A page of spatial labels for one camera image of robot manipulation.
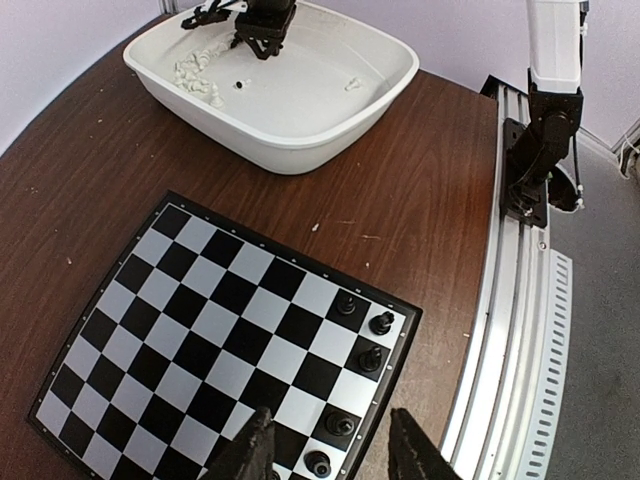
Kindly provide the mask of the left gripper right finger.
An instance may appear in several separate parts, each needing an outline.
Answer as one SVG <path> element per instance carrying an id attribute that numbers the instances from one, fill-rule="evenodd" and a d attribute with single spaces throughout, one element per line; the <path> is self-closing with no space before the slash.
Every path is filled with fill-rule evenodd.
<path id="1" fill-rule="evenodd" d="M 405 408 L 390 412 L 388 476 L 395 480 L 461 480 Z"/>

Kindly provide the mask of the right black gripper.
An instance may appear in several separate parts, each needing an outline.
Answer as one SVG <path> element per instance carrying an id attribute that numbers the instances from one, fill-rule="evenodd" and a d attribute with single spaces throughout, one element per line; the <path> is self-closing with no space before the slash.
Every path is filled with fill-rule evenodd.
<path id="1" fill-rule="evenodd" d="M 249 0 L 235 19 L 234 42 L 246 43 L 259 60 L 278 56 L 296 13 L 295 0 Z"/>

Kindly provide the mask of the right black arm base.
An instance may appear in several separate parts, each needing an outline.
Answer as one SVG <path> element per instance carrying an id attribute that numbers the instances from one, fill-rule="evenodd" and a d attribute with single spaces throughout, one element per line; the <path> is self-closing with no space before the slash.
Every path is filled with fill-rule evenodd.
<path id="1" fill-rule="evenodd" d="M 507 118 L 502 127 L 500 211 L 527 226 L 548 225 L 547 184 L 535 167 L 543 144 L 529 126 Z"/>

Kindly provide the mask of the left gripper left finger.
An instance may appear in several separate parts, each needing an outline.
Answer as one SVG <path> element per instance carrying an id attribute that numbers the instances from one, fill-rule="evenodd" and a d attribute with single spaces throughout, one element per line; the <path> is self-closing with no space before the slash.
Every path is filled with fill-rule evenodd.
<path id="1" fill-rule="evenodd" d="M 267 407 L 259 407 L 217 458 L 206 466 L 201 479 L 277 479 L 275 423 Z"/>

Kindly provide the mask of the black and grey chessboard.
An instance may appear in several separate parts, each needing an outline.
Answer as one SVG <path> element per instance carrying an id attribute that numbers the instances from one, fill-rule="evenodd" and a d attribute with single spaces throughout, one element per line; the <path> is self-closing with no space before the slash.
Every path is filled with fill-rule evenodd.
<path id="1" fill-rule="evenodd" d="M 356 310 L 336 310 L 349 294 Z M 391 311 L 386 335 L 369 329 Z M 199 479 L 259 407 L 278 479 L 352 479 L 415 337 L 420 308 L 167 193 L 119 255 L 29 411 L 92 479 Z M 381 369 L 358 357 L 383 350 Z M 333 412 L 350 436 L 325 426 Z"/>

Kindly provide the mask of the black chess piece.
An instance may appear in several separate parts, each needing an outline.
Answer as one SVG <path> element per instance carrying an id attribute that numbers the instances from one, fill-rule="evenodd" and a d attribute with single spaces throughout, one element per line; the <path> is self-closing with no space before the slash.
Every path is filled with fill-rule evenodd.
<path id="1" fill-rule="evenodd" d="M 336 298 L 336 310 L 340 315 L 351 315 L 356 310 L 355 298 L 349 294 Z"/>
<path id="2" fill-rule="evenodd" d="M 344 437 L 353 434 L 356 423 L 347 414 L 343 414 L 341 412 L 333 412 L 327 417 L 325 426 L 330 434 L 334 436 Z"/>
<path id="3" fill-rule="evenodd" d="M 304 463 L 307 470 L 317 478 L 327 478 L 332 472 L 329 456 L 319 450 L 308 452 L 304 456 Z"/>
<path id="4" fill-rule="evenodd" d="M 359 369 L 363 373 L 373 374 L 381 369 L 383 350 L 380 346 L 373 346 L 358 357 Z"/>
<path id="5" fill-rule="evenodd" d="M 373 334 L 382 336 L 390 332 L 394 321 L 395 315 L 391 311 L 385 311 L 374 316 L 368 326 Z"/>

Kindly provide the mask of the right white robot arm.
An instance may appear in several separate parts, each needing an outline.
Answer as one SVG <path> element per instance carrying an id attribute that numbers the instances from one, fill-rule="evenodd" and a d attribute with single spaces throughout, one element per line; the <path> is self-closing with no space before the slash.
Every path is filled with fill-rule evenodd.
<path id="1" fill-rule="evenodd" d="M 546 186 L 549 202 L 571 211 L 583 204 L 580 179 L 557 166 L 573 153 L 584 96 L 581 90 L 587 1 L 529 1 L 528 102 L 530 122 L 505 154 L 506 198 L 524 202 Z"/>

